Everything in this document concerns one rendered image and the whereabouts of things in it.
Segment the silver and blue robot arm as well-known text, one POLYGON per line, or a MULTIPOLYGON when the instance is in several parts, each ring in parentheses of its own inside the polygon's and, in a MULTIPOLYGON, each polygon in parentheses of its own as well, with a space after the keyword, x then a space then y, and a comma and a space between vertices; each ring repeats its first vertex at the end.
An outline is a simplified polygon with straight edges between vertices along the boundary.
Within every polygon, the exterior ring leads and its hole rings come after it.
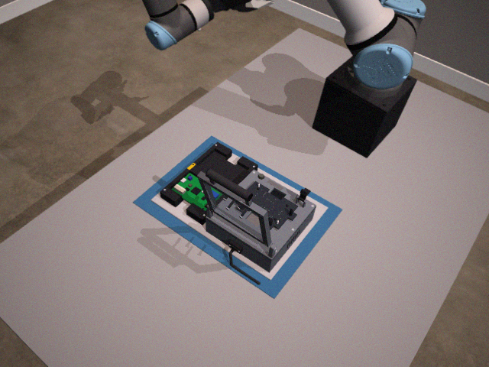
MULTIPOLYGON (((144 28, 147 38, 159 50, 201 31, 209 22, 209 11, 202 0, 186 0, 179 5, 176 0, 142 1, 150 16, 144 28)), ((353 55, 345 68, 348 84, 367 96, 396 95, 413 66, 416 37, 426 12, 424 3, 327 1, 346 30, 344 42, 353 55)))

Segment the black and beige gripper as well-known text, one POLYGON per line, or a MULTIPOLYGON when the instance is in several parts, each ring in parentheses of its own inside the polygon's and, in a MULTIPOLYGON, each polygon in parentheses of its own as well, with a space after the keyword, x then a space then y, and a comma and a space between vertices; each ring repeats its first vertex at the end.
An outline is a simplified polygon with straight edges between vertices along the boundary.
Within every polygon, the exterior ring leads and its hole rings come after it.
MULTIPOLYGON (((209 2, 209 0, 202 0, 203 3, 206 5, 208 11, 209 11, 209 21, 211 21, 214 18, 214 11, 213 8, 209 2)), ((257 10, 259 8, 266 7, 268 5, 272 5, 274 2, 271 0, 251 0, 248 3, 245 3, 243 5, 236 6, 234 8, 231 8, 232 10, 238 10, 239 12, 250 12, 257 10)))

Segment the green circuit board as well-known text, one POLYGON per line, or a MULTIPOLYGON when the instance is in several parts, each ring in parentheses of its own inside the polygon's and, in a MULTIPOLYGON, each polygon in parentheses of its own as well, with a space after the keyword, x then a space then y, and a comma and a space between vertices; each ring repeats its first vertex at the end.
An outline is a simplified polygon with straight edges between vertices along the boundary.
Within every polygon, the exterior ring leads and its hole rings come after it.
POLYGON ((207 210, 208 203, 198 177, 189 173, 175 187, 173 187, 172 190, 181 195, 187 202, 191 204, 194 203, 205 211, 207 210))

